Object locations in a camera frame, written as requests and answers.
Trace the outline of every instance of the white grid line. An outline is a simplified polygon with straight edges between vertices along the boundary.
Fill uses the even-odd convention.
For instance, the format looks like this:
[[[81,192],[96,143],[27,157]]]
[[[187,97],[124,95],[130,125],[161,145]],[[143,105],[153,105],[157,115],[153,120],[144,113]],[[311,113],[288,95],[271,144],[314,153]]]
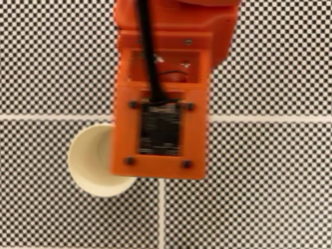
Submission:
[[[159,248],[165,247],[165,180],[159,179]]]
[[[113,120],[113,115],[0,115],[0,120]],[[332,122],[332,116],[211,115],[210,122]]]

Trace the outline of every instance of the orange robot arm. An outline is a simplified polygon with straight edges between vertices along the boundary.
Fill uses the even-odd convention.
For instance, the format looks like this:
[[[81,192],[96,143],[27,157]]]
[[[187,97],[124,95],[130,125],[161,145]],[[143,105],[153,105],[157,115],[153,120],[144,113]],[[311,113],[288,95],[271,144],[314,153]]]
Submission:
[[[144,8],[118,0],[115,11],[121,61],[111,171],[202,179],[210,72],[227,56],[239,1],[139,2]]]

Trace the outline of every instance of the black cable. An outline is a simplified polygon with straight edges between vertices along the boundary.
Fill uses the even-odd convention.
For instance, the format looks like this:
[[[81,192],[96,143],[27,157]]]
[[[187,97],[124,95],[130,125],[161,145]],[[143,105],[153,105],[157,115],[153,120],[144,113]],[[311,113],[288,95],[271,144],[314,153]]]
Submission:
[[[151,31],[148,0],[137,0],[136,4],[142,33],[143,53],[150,80],[150,102],[156,106],[173,102],[174,100],[170,100],[167,97],[167,94],[160,84],[157,67],[155,65],[154,43]]]

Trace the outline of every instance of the black and white checkered surface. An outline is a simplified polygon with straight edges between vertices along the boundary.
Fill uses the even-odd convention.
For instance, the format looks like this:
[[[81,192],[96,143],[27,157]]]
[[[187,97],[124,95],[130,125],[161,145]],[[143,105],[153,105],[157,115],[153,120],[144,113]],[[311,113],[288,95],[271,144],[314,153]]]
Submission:
[[[331,123],[210,124],[207,178],[166,180],[164,213],[156,179],[111,199],[73,183],[71,138],[112,113],[113,4],[0,0],[0,247],[331,248]],[[331,14],[330,0],[243,0],[210,114],[332,115]]]
[[[332,1],[243,0],[210,114],[332,114]]]
[[[211,123],[209,175],[167,180],[165,248],[332,246],[332,123]]]
[[[109,114],[113,1],[0,2],[0,113]],[[330,0],[245,0],[210,114],[332,114]]]
[[[110,114],[110,2],[0,1],[0,114]]]
[[[93,197],[67,170],[71,139],[95,121],[0,120],[0,247],[158,247],[158,180]]]

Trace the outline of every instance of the white paper cup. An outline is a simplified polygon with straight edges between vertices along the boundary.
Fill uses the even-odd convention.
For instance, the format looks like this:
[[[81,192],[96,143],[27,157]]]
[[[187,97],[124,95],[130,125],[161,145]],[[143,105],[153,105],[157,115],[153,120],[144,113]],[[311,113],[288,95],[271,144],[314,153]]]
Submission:
[[[82,130],[72,141],[68,152],[69,171],[79,187],[99,197],[112,197],[129,189],[135,177],[112,175],[111,124],[96,124]]]

